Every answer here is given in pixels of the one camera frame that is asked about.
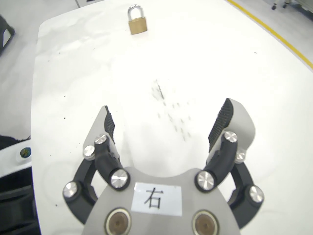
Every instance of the yellow floor line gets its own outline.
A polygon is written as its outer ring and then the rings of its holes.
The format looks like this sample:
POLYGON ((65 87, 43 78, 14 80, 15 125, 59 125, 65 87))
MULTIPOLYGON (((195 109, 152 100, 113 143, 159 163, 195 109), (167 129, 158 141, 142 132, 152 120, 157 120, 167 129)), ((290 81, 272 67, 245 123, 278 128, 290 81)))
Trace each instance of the yellow floor line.
POLYGON ((300 57, 308 66, 310 66, 313 69, 313 64, 303 54, 301 54, 292 44, 290 44, 286 39, 284 39, 281 35, 279 35, 275 30, 270 28, 262 20, 255 17, 252 13, 247 11, 245 8, 243 8, 239 4, 235 3, 233 0, 226 0, 226 1, 228 1, 230 4, 232 4, 233 6, 238 8, 240 11, 245 13, 251 19, 255 20, 263 28, 265 28, 267 31, 269 31, 272 35, 274 35, 276 38, 278 38, 281 42, 283 42, 291 51, 293 51, 298 57, 300 57))

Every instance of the padlock body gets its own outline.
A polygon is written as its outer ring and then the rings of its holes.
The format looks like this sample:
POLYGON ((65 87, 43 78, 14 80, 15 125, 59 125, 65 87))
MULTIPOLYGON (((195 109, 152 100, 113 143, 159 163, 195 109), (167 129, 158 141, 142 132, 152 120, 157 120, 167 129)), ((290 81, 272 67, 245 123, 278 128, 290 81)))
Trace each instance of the padlock body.
POLYGON ((147 22, 144 18, 135 18, 128 22, 131 34, 138 34, 147 31, 147 22))

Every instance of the brass padlock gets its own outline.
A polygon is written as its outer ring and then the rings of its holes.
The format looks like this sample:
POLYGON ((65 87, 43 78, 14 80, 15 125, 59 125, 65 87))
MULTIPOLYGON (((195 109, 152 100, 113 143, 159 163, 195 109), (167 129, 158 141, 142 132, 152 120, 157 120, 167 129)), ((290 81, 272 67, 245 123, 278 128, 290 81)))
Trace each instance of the brass padlock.
POLYGON ((134 4, 128 8, 128 25, 132 35, 147 31, 147 22, 145 21, 143 9, 137 4, 134 4), (132 19, 131 11, 135 8, 140 10, 141 17, 132 19))

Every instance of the label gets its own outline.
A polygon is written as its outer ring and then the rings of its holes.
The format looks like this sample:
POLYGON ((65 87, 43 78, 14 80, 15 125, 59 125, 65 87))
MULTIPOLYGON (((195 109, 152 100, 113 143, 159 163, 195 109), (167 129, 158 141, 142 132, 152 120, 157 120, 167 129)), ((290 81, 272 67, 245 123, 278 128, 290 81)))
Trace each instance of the label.
POLYGON ((181 187, 136 182, 131 210, 182 216, 181 187))

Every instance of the white table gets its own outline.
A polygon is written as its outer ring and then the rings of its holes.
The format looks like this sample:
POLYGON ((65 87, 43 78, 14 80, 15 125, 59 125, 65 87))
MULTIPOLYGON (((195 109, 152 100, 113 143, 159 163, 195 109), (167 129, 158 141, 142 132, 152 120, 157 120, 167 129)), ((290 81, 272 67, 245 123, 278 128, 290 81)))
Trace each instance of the white table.
MULTIPOLYGON (((45 21, 31 116, 42 234, 83 229, 62 189, 83 159, 82 144, 103 105, 116 125, 122 164, 173 176, 203 168, 208 134, 227 97, 254 121, 246 164, 265 193, 242 234, 309 234, 312 94, 306 66, 224 0, 106 0, 45 21), (143 7, 148 26, 138 35, 130 35, 127 22, 134 3, 143 7), (155 80, 164 101, 152 96, 155 80)), ((93 185, 98 195, 105 187, 99 176, 93 185)), ((227 199, 233 188, 229 178, 220 186, 227 199)))

